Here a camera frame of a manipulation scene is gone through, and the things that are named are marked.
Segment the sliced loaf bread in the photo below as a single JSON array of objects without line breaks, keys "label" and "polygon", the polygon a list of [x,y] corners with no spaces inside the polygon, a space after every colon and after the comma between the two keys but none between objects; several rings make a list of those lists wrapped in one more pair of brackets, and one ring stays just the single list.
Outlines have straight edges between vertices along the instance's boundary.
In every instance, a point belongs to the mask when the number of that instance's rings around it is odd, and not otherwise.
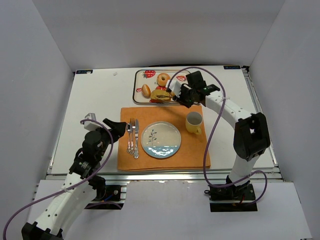
[{"label": "sliced loaf bread", "polygon": [[162,100],[159,100],[159,99],[156,99],[156,95],[159,95],[159,94],[163,94],[163,93],[166,93],[167,91],[166,90],[161,90],[161,89],[155,89],[151,92],[151,95],[150,95],[150,101],[152,103],[166,103],[166,102],[170,102],[170,101],[162,101]]}]

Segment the metal serving tongs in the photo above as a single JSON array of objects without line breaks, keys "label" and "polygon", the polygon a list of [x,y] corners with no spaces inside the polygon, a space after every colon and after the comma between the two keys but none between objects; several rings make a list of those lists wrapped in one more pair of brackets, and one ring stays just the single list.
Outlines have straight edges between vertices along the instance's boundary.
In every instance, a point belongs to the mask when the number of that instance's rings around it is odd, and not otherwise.
[{"label": "metal serving tongs", "polygon": [[156,94],[155,98],[161,101],[172,101],[176,95],[173,92],[166,92],[163,94]]}]

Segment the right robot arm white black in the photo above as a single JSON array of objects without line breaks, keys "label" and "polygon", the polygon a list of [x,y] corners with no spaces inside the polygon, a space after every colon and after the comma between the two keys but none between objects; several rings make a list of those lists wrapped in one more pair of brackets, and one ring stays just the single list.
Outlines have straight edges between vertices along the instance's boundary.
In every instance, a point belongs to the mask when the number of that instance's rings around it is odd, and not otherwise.
[{"label": "right robot arm white black", "polygon": [[257,160],[271,144],[268,124],[262,112],[251,113],[232,102],[222,83],[207,84],[202,76],[203,68],[186,75],[186,82],[170,79],[166,84],[167,92],[173,93],[172,99],[190,108],[195,104],[218,114],[217,120],[224,119],[234,130],[233,148],[236,152],[231,172],[222,185],[209,184],[209,195],[213,201],[240,201],[250,186],[250,177]]}]

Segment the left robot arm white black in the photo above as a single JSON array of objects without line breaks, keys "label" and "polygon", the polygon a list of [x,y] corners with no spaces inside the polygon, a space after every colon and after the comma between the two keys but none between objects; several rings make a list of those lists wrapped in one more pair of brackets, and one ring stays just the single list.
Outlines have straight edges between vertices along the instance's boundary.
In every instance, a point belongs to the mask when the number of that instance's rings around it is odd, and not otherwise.
[{"label": "left robot arm white black", "polygon": [[24,240],[62,240],[85,207],[105,191],[105,180],[97,173],[110,157],[106,151],[125,135],[127,124],[107,118],[98,122],[88,115],[80,123],[87,130],[82,146],[60,191],[33,223],[22,227]]}]

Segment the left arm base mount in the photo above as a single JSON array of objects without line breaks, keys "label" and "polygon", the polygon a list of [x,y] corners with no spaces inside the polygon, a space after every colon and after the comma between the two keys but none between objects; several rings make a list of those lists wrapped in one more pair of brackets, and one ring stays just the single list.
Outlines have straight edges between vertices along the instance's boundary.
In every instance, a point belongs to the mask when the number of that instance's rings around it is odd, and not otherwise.
[{"label": "left arm base mount", "polygon": [[96,191],[96,197],[86,207],[86,210],[121,210],[126,197],[124,185],[106,185]]}]

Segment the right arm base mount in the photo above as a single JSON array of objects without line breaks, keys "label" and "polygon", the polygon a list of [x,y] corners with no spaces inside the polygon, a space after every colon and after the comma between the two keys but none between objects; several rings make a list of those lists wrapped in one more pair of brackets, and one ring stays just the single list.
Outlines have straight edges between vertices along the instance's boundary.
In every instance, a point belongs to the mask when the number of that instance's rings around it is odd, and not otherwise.
[{"label": "right arm base mount", "polygon": [[214,188],[209,186],[204,191],[209,198],[212,213],[257,212],[257,203],[253,185]]}]

